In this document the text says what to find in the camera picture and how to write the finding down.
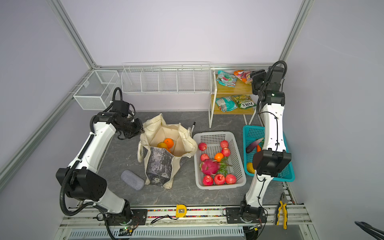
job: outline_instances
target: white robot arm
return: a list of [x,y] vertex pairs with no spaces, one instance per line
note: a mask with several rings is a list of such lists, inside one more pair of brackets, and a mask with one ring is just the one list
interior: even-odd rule
[[264,70],[255,72],[252,81],[252,92],[259,96],[258,114],[265,125],[263,149],[253,156],[253,168],[256,173],[251,187],[240,203],[242,221],[250,222],[261,218],[266,221],[263,197],[268,184],[289,164],[291,154],[286,152],[283,138],[283,112],[285,95],[280,91],[280,81],[287,70],[284,61],[278,61]]
[[[115,100],[117,91],[120,93],[119,101]],[[57,171],[56,178],[61,184],[60,207],[65,215],[75,215],[86,206],[92,205],[102,213],[122,221],[131,220],[129,202],[111,192],[105,179],[96,174],[108,142],[116,131],[123,133],[125,138],[132,138],[143,132],[142,123],[138,118],[134,119],[135,111],[132,112],[130,106],[133,107],[122,100],[121,89],[116,88],[111,105],[92,117],[91,132],[78,155],[67,168]],[[65,195],[82,200],[84,204],[76,211],[70,211],[65,205]]]

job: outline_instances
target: tape measure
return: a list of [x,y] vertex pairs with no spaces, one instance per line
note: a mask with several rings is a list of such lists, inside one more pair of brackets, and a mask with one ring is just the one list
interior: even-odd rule
[[176,205],[176,217],[184,217],[187,214],[187,207],[182,204]]

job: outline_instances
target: white wire shelf divider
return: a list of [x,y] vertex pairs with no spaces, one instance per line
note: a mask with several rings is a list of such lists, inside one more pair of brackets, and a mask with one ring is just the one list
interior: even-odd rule
[[84,110],[104,110],[112,101],[119,80],[119,73],[115,70],[93,70],[73,97]]
[[209,63],[199,63],[123,63],[122,90],[127,94],[210,93],[212,70]]

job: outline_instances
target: wire basket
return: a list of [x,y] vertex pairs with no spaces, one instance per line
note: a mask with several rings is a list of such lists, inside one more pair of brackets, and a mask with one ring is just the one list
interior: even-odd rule
[[[247,182],[245,177],[245,172],[243,168],[243,164],[241,161],[239,149],[237,148],[237,143],[235,136],[231,132],[202,132],[197,133],[193,136],[193,139],[197,143],[204,142],[207,144],[207,149],[205,151],[201,151],[198,149],[195,153],[195,179],[196,185],[200,189],[229,189],[235,187],[244,186]],[[215,183],[212,186],[205,186],[203,184],[204,174],[200,169],[200,156],[203,153],[208,154],[209,158],[213,159],[218,152],[221,152],[220,142],[223,140],[227,140],[229,143],[229,150],[231,151],[231,155],[228,157],[228,164],[231,165],[227,167],[226,170],[228,174],[233,174],[236,176],[235,184],[224,184],[224,185],[216,185]]]
[[93,70],[73,97],[84,110],[104,110],[112,101],[119,73],[114,70]]
[[188,66],[130,66],[121,73],[122,90],[128,94],[141,93],[210,93],[210,67]]
[[[264,129],[265,129],[264,127],[259,127],[259,126],[243,127],[244,168],[245,168],[245,173],[248,174],[249,176],[253,176],[254,174],[248,172],[247,163],[253,161],[253,155],[257,152],[257,148],[255,148],[250,153],[246,153],[245,148],[255,140],[264,137],[265,136]],[[283,133],[283,139],[284,139],[284,144],[286,146],[286,151],[289,152],[284,133]],[[293,182],[295,180],[295,172],[293,171],[292,162],[289,162],[288,165],[281,171],[281,173],[279,173],[277,177],[274,177],[273,180],[282,181],[282,182]]]

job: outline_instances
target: snack bag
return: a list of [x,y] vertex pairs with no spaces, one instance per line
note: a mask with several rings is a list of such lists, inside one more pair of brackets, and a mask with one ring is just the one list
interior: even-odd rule
[[224,113],[230,112],[237,108],[236,103],[231,99],[231,97],[216,98],[216,104]]
[[249,95],[236,95],[232,96],[232,98],[241,109],[251,108],[256,105]]
[[246,84],[252,83],[252,78],[249,76],[251,74],[251,71],[249,70],[237,70],[233,74]]
[[218,73],[218,75],[217,75],[216,80],[221,85],[227,86],[227,87],[232,87],[232,88],[234,88],[236,86],[237,78],[235,75],[226,73],[226,72],[221,71],[221,70],[219,70],[217,73]]

